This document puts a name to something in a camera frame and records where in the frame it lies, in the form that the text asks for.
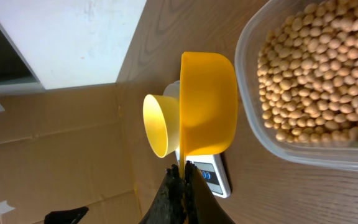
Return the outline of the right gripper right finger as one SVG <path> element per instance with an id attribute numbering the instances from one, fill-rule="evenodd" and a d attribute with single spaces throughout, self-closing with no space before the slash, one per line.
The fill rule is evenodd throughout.
<path id="1" fill-rule="evenodd" d="M 189 224 L 234 224 L 210 191 L 200 170 L 185 164 L 185 207 Z"/>

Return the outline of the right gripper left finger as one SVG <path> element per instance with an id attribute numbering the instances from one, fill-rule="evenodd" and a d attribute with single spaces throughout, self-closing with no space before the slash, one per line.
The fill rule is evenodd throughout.
<path id="1" fill-rule="evenodd" d="M 160 188 L 139 224 L 183 224 L 186 219 L 182 204 L 184 190 L 184 181 L 174 164 L 166 169 Z"/>

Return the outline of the yellow measuring scoop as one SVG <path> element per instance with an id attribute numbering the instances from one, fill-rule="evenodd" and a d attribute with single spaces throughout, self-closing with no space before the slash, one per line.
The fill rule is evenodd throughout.
<path id="1" fill-rule="evenodd" d="M 180 177 L 186 156 L 220 154 L 232 143 L 238 113 L 232 63 L 210 52 L 183 52 L 180 70 Z"/>

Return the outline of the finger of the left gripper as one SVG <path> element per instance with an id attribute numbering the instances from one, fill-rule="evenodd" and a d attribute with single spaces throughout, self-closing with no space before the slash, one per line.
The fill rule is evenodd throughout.
<path id="1" fill-rule="evenodd" d="M 78 224 L 88 211 L 88 207 L 80 207 L 73 210 L 50 212 L 45 216 L 44 224 Z"/>

